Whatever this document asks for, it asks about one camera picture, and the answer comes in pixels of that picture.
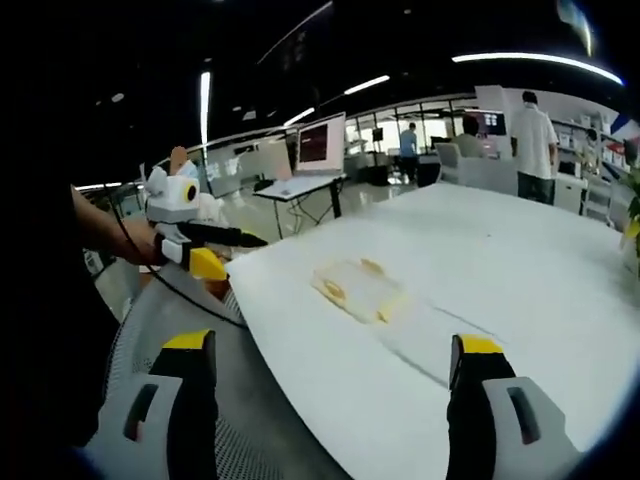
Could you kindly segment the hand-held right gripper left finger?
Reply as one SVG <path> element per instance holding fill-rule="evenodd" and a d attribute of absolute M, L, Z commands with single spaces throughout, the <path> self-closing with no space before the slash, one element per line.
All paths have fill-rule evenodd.
<path fill-rule="evenodd" d="M 215 332 L 180 334 L 105 401 L 84 449 L 102 479 L 215 479 Z"/>

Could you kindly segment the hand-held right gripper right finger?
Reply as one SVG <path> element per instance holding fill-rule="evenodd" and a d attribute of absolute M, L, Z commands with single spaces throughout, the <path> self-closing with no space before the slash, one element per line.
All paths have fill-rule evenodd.
<path fill-rule="evenodd" d="M 449 392 L 448 479 L 563 479 L 579 463 L 565 414 L 493 340 L 452 337 Z"/>

